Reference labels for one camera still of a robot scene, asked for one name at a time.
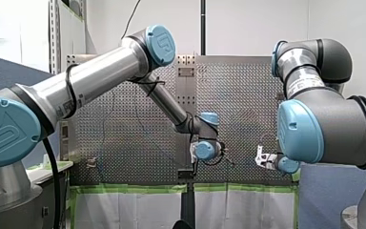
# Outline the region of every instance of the black cable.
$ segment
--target black cable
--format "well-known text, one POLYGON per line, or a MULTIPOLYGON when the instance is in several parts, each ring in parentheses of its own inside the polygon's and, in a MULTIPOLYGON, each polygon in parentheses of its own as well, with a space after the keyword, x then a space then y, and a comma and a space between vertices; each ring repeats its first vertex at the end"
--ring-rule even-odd
POLYGON ((141 78, 138 78, 138 80, 131 80, 130 82, 132 82, 134 84, 152 85, 150 91, 147 93, 147 97, 149 97, 151 95, 151 93, 155 90, 155 88, 158 84, 161 84, 161 85, 166 84, 165 81, 159 80, 159 76, 156 77, 154 82, 140 82, 139 80, 141 80, 141 78))
POLYGON ((136 11, 136 9, 138 8, 138 5, 139 5, 139 3, 140 3, 140 2, 141 2, 141 0, 138 0, 138 1, 136 2, 135 7, 133 8, 132 14, 131 14, 131 16, 130 16, 130 18, 129 18, 129 21, 127 22, 126 29, 124 30, 124 33, 123 33, 123 35, 121 36, 120 40, 121 40, 121 39, 123 39, 123 38, 124 38, 124 36, 126 36, 127 31, 129 30, 130 23, 132 22, 133 15, 135 14, 135 11, 136 11))
POLYGON ((54 182, 54 201, 55 201, 55 215, 54 215, 54 225, 53 229, 59 229, 59 221, 61 217, 61 189, 59 183, 59 174, 58 167, 55 160, 55 154, 50 145, 50 141, 48 138, 43 139, 44 147, 46 148, 47 155, 49 156, 51 169, 52 169, 52 178, 54 182))
POLYGON ((70 118, 73 115, 75 115, 76 109, 77 109, 76 95, 75 95, 75 91, 73 90, 73 86, 72 86, 71 80, 70 80, 71 70, 73 67, 76 67, 76 66, 78 66, 78 64, 71 64, 68 66, 67 70, 65 71, 65 73, 66 73, 65 82, 67 84, 67 90, 68 90, 68 93, 71 94, 71 98, 72 98, 72 110, 65 118, 70 118))
POLYGON ((218 161, 216 161, 216 162, 214 162, 214 163, 208 163, 208 162, 206 162, 206 161, 204 161, 204 160, 202 160, 202 162, 203 162, 203 164, 205 164, 205 165, 207 165, 207 166, 215 166, 215 165, 218 165, 219 163, 221 163, 222 159, 224 158, 224 155, 225 155, 225 154, 221 154, 221 155, 219 156, 218 161))

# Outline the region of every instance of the robotic arm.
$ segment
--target robotic arm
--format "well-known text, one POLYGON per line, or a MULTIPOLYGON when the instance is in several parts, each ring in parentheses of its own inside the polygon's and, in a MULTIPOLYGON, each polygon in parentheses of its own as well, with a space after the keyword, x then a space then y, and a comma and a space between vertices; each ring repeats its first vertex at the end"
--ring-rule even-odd
MULTIPOLYGON (((278 109, 279 148, 289 160, 355 165, 366 169, 366 97, 339 90, 352 72, 347 50, 334 40, 280 42, 273 75, 288 100, 278 109)), ((358 204, 366 229, 366 192, 358 204)))
POLYGON ((148 27, 125 37, 120 48, 68 68, 65 73, 30 87, 17 84, 1 90, 0 112, 18 124, 16 132, 23 133, 24 137, 16 143, 18 148, 14 152, 5 136, 0 135, 0 167, 22 159, 38 141, 54 132, 59 120, 71 117, 77 109, 125 81, 138 83, 179 133, 199 135, 197 149, 201 152, 205 149, 204 159, 216 157, 217 115, 204 113, 189 117, 151 74, 158 67, 171 64, 174 55, 170 33, 162 26, 148 27))
POLYGON ((71 66, 65 73, 33 86, 17 84, 0 90, 0 212, 15 209, 19 203, 24 207, 41 193, 39 187, 30 184, 20 160, 54 132, 58 121, 73 116, 77 109, 125 81, 138 83, 179 133, 198 135, 198 159, 218 156, 221 147, 217 142, 217 114, 188 115, 151 74, 171 64, 174 57, 169 31, 152 26, 123 38, 118 49, 71 66))

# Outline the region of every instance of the metal pole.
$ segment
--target metal pole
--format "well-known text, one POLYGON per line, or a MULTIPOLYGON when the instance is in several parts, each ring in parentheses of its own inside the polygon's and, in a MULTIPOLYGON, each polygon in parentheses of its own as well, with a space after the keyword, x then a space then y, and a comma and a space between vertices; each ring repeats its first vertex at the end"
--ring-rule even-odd
POLYGON ((201 55, 206 55, 206 0, 201 0, 201 55))

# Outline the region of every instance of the metal frame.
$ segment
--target metal frame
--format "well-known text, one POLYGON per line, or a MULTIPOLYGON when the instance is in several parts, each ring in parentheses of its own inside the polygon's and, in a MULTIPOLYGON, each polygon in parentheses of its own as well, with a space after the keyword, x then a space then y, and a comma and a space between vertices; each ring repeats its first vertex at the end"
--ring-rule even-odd
POLYGON ((50 73, 61 73, 61 38, 58 0, 49 2, 50 73))

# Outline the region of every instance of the green tape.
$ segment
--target green tape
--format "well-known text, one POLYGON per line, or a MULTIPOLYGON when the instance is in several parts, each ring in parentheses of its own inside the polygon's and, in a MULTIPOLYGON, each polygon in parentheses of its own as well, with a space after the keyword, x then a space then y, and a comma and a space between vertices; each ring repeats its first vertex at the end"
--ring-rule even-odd
POLYGON ((293 182, 298 182, 301 179, 301 169, 298 169, 296 173, 291 175, 293 182))
POLYGON ((299 189, 298 187, 296 187, 294 192, 294 213, 293 213, 294 229, 298 229, 298 207, 299 207, 299 189))
POLYGON ((76 209, 77 193, 71 189, 70 203, 71 203, 71 229, 75 229, 75 209, 76 209))
POLYGON ((247 191, 247 192, 259 192, 259 193, 294 193, 296 185, 294 186, 268 186, 257 184, 236 184, 236 183, 216 183, 216 184, 195 184, 194 189, 196 192, 224 192, 230 191, 247 191))
MULTIPOLYGON (((298 225, 298 186, 267 186, 267 185, 251 185, 237 183, 212 183, 212 184, 195 184, 196 192, 224 192, 224 191, 246 191, 246 192, 262 192, 262 193, 293 193, 294 200, 294 229, 298 225)), ((157 185, 157 186, 141 186, 128 184, 99 184, 71 187, 71 229, 75 226, 75 209, 76 199, 82 194, 176 194, 187 191, 186 185, 157 185)))
POLYGON ((72 186, 76 194, 173 194, 186 192, 186 185, 141 186, 128 184, 99 184, 93 186, 72 186))

